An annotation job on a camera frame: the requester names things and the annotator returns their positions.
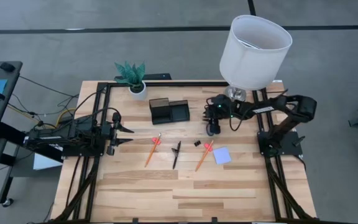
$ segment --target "wooden tabletop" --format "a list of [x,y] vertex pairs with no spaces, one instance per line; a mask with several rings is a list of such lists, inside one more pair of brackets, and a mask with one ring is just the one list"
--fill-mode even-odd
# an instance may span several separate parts
[[[83,82],[78,102],[95,92],[97,84],[97,81]],[[134,134],[119,133],[119,137],[135,140],[117,147],[114,156],[105,154],[101,158],[91,221],[131,222],[132,218],[139,218],[140,222],[208,222],[211,217],[221,222],[274,221],[265,162],[259,154],[256,138],[256,116],[244,121],[236,132],[231,131],[228,120],[221,120],[221,134],[212,137],[206,134],[206,122],[202,121],[205,100],[223,90],[224,87],[216,86],[147,87],[147,99],[134,101],[128,88],[112,88],[109,106],[118,109],[123,125],[135,131]],[[281,90],[284,90],[282,82],[267,87],[268,92]],[[153,125],[149,100],[165,97],[170,101],[188,100],[190,121]],[[253,102],[251,92],[247,94],[247,101]],[[93,103],[94,97],[91,97],[78,109],[76,117],[91,114]],[[108,111],[108,120],[112,113]],[[272,116],[275,123],[286,117],[276,111]],[[238,122],[234,119],[233,125],[237,126]],[[162,143],[145,168],[154,145],[151,139],[159,133],[162,133]],[[212,139],[215,149],[228,148],[232,162],[217,165],[210,152],[195,172],[205,148],[195,147],[194,142],[200,140],[204,144]],[[176,168],[172,170],[175,156],[171,148],[179,141],[181,150]],[[282,161],[289,191],[303,209],[315,217],[303,164],[293,156],[282,156]],[[63,163],[51,218],[64,209],[75,162],[76,157],[71,157]],[[78,187],[81,163],[82,160],[73,192]],[[282,195],[277,192],[285,217]],[[81,204],[80,218],[85,215],[85,202]]]

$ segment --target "lamp base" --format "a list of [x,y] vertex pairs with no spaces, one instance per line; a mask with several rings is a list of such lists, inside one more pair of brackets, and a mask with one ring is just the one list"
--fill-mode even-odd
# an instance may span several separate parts
[[224,90],[224,94],[228,96],[232,101],[245,101],[247,96],[247,92],[245,90],[241,90],[233,86],[226,87],[226,89]]

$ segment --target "table lamp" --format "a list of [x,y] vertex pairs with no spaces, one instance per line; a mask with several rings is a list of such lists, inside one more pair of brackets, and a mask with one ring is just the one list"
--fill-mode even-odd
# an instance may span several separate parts
[[291,44],[291,35],[271,21],[249,15],[236,17],[219,64],[229,84],[225,95],[244,101],[245,90],[259,90],[269,85]]

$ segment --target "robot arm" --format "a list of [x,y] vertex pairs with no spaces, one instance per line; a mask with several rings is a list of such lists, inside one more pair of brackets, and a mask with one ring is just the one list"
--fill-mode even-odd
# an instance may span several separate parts
[[57,129],[33,129],[27,133],[24,147],[32,151],[49,147],[62,147],[62,156],[102,156],[105,152],[105,142],[110,140],[106,153],[114,155],[114,147],[132,139],[117,137],[117,131],[133,133],[121,124],[121,115],[115,112],[112,123],[98,122],[92,116],[74,119]]
[[251,119],[255,114],[279,110],[288,117],[279,125],[275,125],[267,137],[273,147],[280,147],[283,136],[299,123],[307,123],[314,118],[317,102],[307,96],[278,95],[258,103],[231,101],[226,95],[218,95],[207,99],[205,106],[205,121],[208,121],[207,133],[214,135],[220,133],[219,119],[238,118],[240,120]]

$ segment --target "table leg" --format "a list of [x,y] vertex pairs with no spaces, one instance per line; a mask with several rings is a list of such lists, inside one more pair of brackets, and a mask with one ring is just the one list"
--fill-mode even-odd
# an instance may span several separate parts
[[13,158],[13,163],[12,163],[12,165],[9,165],[10,167],[7,170],[7,174],[5,176],[5,180],[4,180],[4,183],[2,185],[2,189],[0,191],[0,204],[2,204],[3,207],[8,207],[13,203],[13,199],[8,198],[7,194],[9,193],[9,189],[11,188],[11,184],[12,184],[12,181],[13,181],[13,177],[11,177],[11,172],[12,172],[13,164],[15,163],[15,159],[17,157],[17,153],[19,152],[19,147],[20,146],[16,146],[13,156],[10,156],[10,157]]
[[2,154],[0,157],[0,164],[4,164],[7,166],[13,166],[13,164],[15,163],[15,157],[14,156],[10,156],[7,154]]

